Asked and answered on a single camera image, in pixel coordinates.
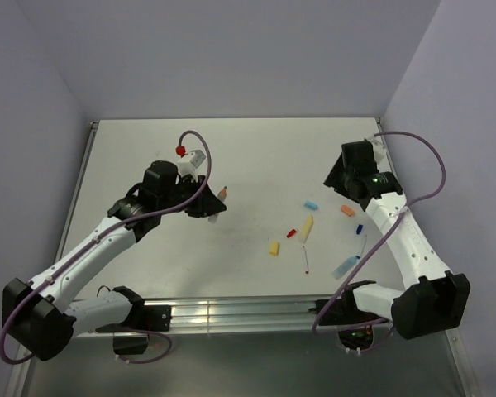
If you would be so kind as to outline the orange pen cap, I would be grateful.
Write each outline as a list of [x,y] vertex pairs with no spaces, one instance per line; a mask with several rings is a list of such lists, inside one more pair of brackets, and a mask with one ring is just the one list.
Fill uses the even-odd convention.
[[342,205],[341,211],[348,217],[354,217],[355,216],[355,211],[347,205]]

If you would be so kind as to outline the yellow highlighter pen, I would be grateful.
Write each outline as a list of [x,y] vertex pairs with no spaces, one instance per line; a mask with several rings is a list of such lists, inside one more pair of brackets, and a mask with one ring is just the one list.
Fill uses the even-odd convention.
[[303,226],[302,226],[302,228],[298,234],[298,241],[301,244],[304,244],[307,241],[309,234],[312,230],[313,224],[314,224],[313,216],[309,216],[306,219],[305,223],[303,224]]

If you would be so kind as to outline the yellow pen cap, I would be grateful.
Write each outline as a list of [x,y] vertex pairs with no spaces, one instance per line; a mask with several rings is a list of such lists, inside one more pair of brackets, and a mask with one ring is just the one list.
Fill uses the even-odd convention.
[[280,243],[279,241],[272,241],[269,246],[269,254],[277,256],[279,254]]

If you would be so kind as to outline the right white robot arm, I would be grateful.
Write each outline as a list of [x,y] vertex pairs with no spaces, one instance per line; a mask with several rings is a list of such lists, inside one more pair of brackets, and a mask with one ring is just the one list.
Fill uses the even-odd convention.
[[458,328],[470,294],[466,275],[455,274],[435,253],[413,217],[414,202],[390,171],[381,171],[372,141],[342,145],[324,184],[358,203],[382,234],[361,259],[364,265],[387,245],[403,279],[403,289],[350,274],[339,290],[317,305],[316,326],[351,326],[386,320],[406,340]]

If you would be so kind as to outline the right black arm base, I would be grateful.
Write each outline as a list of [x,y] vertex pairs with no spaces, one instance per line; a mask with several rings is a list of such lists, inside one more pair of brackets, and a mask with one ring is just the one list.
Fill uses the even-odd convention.
[[317,324],[319,326],[350,325],[358,323],[359,314],[356,306],[349,299],[337,299],[327,311],[320,316],[322,309],[329,302],[328,299],[317,299],[314,304]]

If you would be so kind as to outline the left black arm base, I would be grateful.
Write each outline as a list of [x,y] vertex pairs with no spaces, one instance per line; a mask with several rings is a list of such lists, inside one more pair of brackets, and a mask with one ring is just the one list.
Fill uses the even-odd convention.
[[144,304],[133,307],[120,326],[135,330],[167,332],[170,328],[171,314],[170,305]]

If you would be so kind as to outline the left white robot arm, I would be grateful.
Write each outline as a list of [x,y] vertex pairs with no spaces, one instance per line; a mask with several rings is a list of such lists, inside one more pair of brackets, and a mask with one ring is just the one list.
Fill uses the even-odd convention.
[[135,330],[143,324],[144,300],[127,287],[102,298],[76,299],[112,260],[160,225],[163,216],[186,213],[206,218],[227,206],[210,190],[211,171],[199,175],[192,163],[153,162],[107,211],[94,230],[67,255],[28,281],[14,278],[2,290],[0,358],[19,365],[48,361],[72,338],[105,325]]

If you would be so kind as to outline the light blue pen cap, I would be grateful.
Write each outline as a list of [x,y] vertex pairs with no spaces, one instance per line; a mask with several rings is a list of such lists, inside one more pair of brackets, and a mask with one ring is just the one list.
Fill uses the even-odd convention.
[[313,211],[318,210],[318,206],[315,203],[311,202],[311,201],[305,201],[304,202],[304,207],[305,208],[308,208],[310,210],[313,210]]

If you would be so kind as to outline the thin blue pen refill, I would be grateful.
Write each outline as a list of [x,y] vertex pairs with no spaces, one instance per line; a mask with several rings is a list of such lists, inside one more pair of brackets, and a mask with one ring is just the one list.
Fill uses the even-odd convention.
[[362,245],[361,245],[361,248],[360,248],[360,254],[359,254],[359,257],[363,257],[364,253],[365,253],[365,248],[366,248],[366,245],[367,245],[367,240],[368,240],[368,236],[365,234],[363,236],[363,242],[362,242]]

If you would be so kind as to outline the clear blue highlighter pen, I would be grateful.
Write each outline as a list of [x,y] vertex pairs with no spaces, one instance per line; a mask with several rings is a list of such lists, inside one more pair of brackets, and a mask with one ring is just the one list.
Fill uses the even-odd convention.
[[360,256],[350,256],[345,259],[331,274],[336,279],[342,278],[350,269],[360,261]]

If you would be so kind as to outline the thin red pen refill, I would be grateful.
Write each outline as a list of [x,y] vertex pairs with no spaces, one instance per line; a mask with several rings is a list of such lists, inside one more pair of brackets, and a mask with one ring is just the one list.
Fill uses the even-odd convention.
[[304,255],[304,262],[305,262],[305,271],[304,271],[304,273],[306,275],[309,275],[309,273],[310,273],[310,266],[309,266],[309,259],[308,259],[307,248],[303,245],[302,246],[302,249],[303,249],[303,255]]

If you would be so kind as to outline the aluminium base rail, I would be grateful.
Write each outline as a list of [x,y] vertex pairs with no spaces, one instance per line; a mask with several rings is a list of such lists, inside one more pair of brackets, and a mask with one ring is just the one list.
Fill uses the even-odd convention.
[[[378,320],[351,326],[316,326],[313,309],[317,299],[329,300],[316,295],[246,299],[152,299],[142,300],[138,306],[170,305],[172,318],[167,333],[171,334],[308,331],[312,327],[318,331],[331,328],[344,331],[390,323]],[[120,326],[130,311],[128,298],[111,292],[98,298],[74,302],[66,313],[76,319],[76,335],[86,332],[154,332]]]

